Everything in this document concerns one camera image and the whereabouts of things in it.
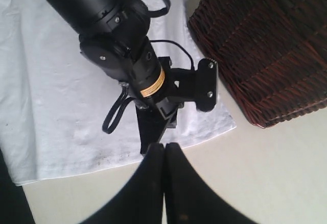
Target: black cable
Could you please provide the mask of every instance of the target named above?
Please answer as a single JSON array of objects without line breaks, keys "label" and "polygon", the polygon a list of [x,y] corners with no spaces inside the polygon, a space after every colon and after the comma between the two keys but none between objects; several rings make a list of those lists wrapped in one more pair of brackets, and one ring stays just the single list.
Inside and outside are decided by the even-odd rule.
[{"label": "black cable", "polygon": [[190,59],[191,61],[191,70],[194,71],[195,67],[194,67],[194,60],[192,58],[192,56],[190,55],[190,53],[188,53],[183,46],[181,46],[179,43],[176,43],[175,41],[172,40],[163,40],[163,39],[159,39],[159,40],[150,40],[151,43],[159,43],[159,42],[166,42],[166,43],[170,43],[170,44],[174,44],[177,47],[179,47]]},{"label": "black cable", "polygon": [[[127,87],[122,87],[122,93],[118,97],[117,101],[113,104],[111,107],[108,115],[106,116],[103,125],[102,125],[102,131],[111,134],[116,127],[118,126],[119,122],[121,121],[121,118],[124,114],[124,111],[127,107],[128,104],[130,104],[131,101],[135,100],[135,98],[129,97],[126,99],[128,96],[128,88]],[[114,118],[112,124],[110,125],[110,122],[113,119],[113,116],[117,112],[116,117]]]}]

